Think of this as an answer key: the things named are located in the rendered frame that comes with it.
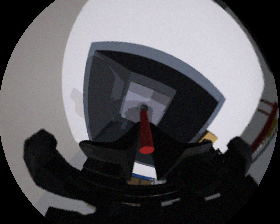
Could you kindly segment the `red peg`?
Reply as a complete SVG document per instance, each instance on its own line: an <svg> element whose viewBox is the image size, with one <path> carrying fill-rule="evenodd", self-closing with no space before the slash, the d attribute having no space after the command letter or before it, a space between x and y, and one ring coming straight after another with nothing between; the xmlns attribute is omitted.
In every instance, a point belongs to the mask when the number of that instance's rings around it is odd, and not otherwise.
<svg viewBox="0 0 280 224"><path fill-rule="evenodd" d="M149 154L154 151L150 129L149 117L147 117L145 109L142 109L140 112L140 152L142 154Z"/></svg>

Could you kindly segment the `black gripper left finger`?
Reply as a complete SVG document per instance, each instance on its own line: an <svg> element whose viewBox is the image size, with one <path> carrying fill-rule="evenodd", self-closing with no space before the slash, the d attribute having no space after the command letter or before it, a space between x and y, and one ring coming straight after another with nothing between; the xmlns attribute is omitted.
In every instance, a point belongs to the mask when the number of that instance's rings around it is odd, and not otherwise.
<svg viewBox="0 0 280 224"><path fill-rule="evenodd" d="M109 163L120 164L125 172L126 181L131 181L132 169L135 166L137 144L140 137L140 122L129 129L124 136L117 138L116 142L92 142L84 139L79 147L86 157L99 159Z"/></svg>

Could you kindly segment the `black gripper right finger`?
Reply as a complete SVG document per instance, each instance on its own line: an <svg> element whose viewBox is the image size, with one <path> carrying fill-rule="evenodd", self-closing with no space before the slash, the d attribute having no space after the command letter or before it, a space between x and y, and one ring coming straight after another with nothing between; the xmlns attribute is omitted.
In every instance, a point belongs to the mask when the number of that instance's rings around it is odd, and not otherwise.
<svg viewBox="0 0 280 224"><path fill-rule="evenodd" d="M151 153L154 158L157 182L166 181L166 174L169 174L181 162L181 159L205 151L209 153L209 149L214 144L210 141L181 143L177 142L177 139L167 136L167 133L162 132L162 129L151 122L150 128L152 143L154 143L154 151Z"/></svg>

